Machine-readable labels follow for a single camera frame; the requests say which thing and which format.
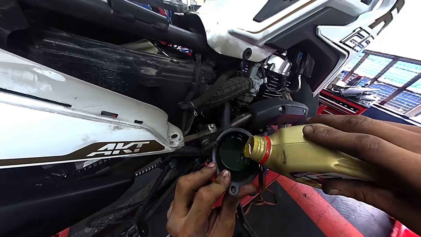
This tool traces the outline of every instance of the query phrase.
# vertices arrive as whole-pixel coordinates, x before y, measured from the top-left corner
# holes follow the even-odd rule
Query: finger
[[[189,212],[195,192],[206,185],[216,174],[216,165],[211,162],[199,171],[181,176],[177,181],[172,212],[179,217],[185,217]]]
[[[405,130],[411,131],[411,132],[416,132],[416,133],[420,133],[421,134],[421,127],[415,126],[415,125],[407,125],[407,124],[400,124],[400,123],[394,123],[394,122],[389,122],[389,121],[381,121],[383,123],[389,124],[389,125],[393,125],[395,127],[400,127],[403,128]]]
[[[171,202],[170,208],[168,208],[168,211],[167,211],[167,220],[170,218],[171,212],[173,210],[173,205],[174,205],[174,200]]]
[[[221,218],[230,218],[235,216],[237,205],[241,201],[241,199],[255,192],[256,186],[254,186],[252,183],[249,183],[241,186],[238,190],[238,194],[235,196],[226,193],[224,195],[224,198],[222,199]]]
[[[421,155],[417,153],[372,135],[348,133],[315,124],[305,126],[303,133],[319,145],[384,167],[421,190]]]
[[[342,195],[370,204],[421,234],[421,210],[393,192],[359,180],[328,180],[322,189],[329,195]]]
[[[195,201],[187,214],[186,221],[197,226],[204,226],[208,221],[214,203],[228,189],[230,181],[230,172],[223,170],[213,183],[201,187],[197,191]]]
[[[370,134],[406,150],[421,154],[421,146],[415,142],[421,140],[421,134],[408,131],[397,126],[392,126],[366,116],[325,114],[311,118],[307,123],[326,124],[344,132]]]

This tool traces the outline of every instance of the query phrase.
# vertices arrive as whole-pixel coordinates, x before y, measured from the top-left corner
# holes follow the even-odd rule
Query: hand
[[[343,195],[368,203],[421,234],[421,130],[365,116],[320,115],[307,123],[304,136],[322,146],[378,165],[393,177],[381,186],[359,180],[328,180],[326,194]]]
[[[223,170],[209,184],[215,175],[216,165],[211,162],[203,169],[179,178],[174,200],[167,212],[167,230],[171,236],[232,237],[237,205],[243,197],[255,192],[256,187],[253,184],[242,186],[238,195],[232,196],[226,192],[231,181],[230,172]],[[224,193],[222,205],[213,208]]]

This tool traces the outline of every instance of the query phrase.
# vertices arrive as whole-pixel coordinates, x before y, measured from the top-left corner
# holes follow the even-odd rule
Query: gold oil bottle
[[[374,166],[307,140],[302,132],[304,126],[284,127],[270,136],[252,136],[244,155],[276,173],[317,188],[328,178],[376,182],[380,172]]]

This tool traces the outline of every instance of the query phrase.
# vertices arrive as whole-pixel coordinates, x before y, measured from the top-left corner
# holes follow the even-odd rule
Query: wire
[[[241,203],[238,204],[237,206],[237,214],[238,214],[238,219],[240,220],[241,226],[247,232],[248,237],[257,237],[253,228],[251,228],[250,224],[247,222],[247,219],[245,218],[244,210],[242,209]]]
[[[108,215],[112,215],[112,214],[118,213],[118,212],[120,212],[122,210],[126,210],[126,209],[129,209],[131,207],[135,208],[136,206],[139,206],[141,203],[142,203],[142,201],[135,202],[135,203],[132,203],[132,204],[127,205],[125,207],[120,207],[120,208],[111,210],[109,212],[106,212],[104,214],[96,215],[96,216],[92,217],[91,219],[89,219],[87,221],[86,226],[89,227],[89,228],[94,228],[94,227],[108,226],[108,225],[111,225],[111,224],[119,224],[119,223],[131,222],[131,220],[126,220],[126,221],[105,221],[105,222],[94,223],[95,221],[97,221],[97,220],[99,220],[101,218],[104,218],[104,217],[106,217]]]

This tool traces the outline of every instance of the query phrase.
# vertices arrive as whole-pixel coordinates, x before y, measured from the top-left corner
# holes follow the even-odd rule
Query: air intake hose
[[[213,96],[201,107],[212,108],[218,105],[222,105],[227,101],[234,99],[235,97],[244,94],[251,89],[251,80],[245,76],[239,76],[231,78],[219,88],[219,90],[213,94]]]

